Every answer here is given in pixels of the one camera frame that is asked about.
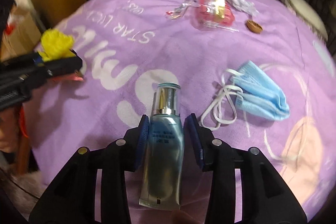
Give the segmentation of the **person's left hand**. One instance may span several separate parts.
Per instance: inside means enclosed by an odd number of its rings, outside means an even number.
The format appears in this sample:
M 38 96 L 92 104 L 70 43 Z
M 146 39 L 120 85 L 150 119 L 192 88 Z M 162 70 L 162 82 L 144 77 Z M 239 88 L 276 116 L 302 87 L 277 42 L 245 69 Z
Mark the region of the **person's left hand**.
M 11 107 L 1 111 L 0 149 L 5 153 L 15 153 L 19 145 L 19 108 Z

